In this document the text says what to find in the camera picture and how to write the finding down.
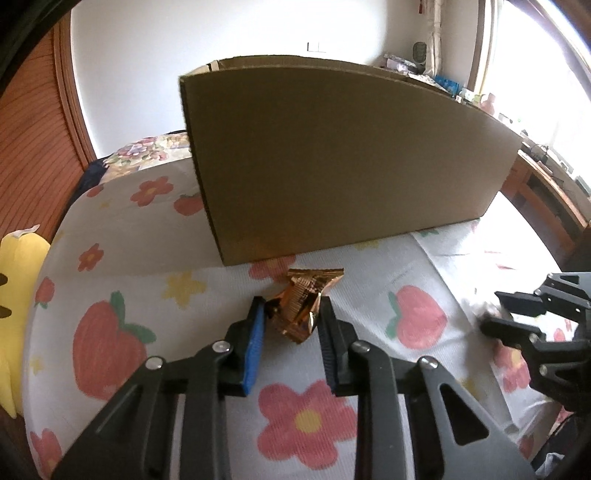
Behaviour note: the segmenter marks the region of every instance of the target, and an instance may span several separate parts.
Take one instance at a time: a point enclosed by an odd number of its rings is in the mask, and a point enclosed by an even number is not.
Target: cardboard box
[[[476,108],[342,61],[214,61],[180,90],[225,265],[478,218],[521,145]]]

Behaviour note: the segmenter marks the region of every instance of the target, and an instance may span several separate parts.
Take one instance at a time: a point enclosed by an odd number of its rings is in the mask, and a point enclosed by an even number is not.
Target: blue gripper pad
[[[244,377],[242,379],[242,388],[246,395],[250,394],[252,386],[256,381],[259,361],[262,354],[262,340],[265,334],[265,310],[261,303],[255,315],[255,321],[252,325],[251,336],[248,339],[248,347],[244,356]]]

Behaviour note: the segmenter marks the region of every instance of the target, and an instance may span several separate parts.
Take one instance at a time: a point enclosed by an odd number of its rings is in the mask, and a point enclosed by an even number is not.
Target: wooden desk
[[[518,151],[501,192],[534,228],[563,271],[591,270],[589,223],[552,177],[525,152]]]

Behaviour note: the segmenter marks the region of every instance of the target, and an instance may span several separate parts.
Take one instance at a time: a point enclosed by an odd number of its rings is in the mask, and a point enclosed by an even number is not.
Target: wooden wardrobe
[[[0,238],[39,223],[37,233],[51,242],[95,159],[74,84],[68,13],[0,97]]]

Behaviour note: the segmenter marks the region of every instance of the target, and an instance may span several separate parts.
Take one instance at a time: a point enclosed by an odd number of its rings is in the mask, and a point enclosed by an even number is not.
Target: window
[[[496,95],[497,113],[511,118],[515,130],[549,145],[591,184],[591,101],[558,43],[507,1],[483,91]]]

